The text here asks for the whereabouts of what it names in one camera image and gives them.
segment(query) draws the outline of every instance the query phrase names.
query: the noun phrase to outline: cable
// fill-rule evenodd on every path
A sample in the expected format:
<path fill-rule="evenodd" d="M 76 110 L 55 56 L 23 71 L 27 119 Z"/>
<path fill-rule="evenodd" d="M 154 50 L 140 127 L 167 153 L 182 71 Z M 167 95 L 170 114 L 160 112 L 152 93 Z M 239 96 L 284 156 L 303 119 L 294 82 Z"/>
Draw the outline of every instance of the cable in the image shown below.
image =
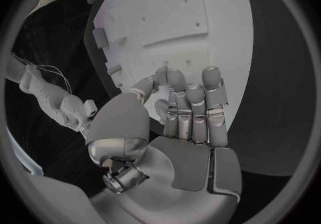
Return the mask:
<path fill-rule="evenodd" d="M 72 88 L 71 88 L 71 85 L 70 85 L 68 79 L 63 75 L 63 73 L 56 66 L 52 66 L 52 65 L 36 65 L 31 61 L 28 61 L 28 60 L 25 60 L 25 59 L 23 59 L 21 57 L 18 57 L 15 53 L 11 53 L 11 55 L 13 57 L 17 58 L 19 61 L 23 62 L 24 64 L 34 65 L 34 66 L 37 67 L 37 69 L 40 69 L 40 70 L 43 70 L 43 71 L 49 72 L 49 73 L 54 73 L 54 74 L 57 74 L 57 75 L 61 76 L 65 81 L 67 92 L 72 95 Z"/>

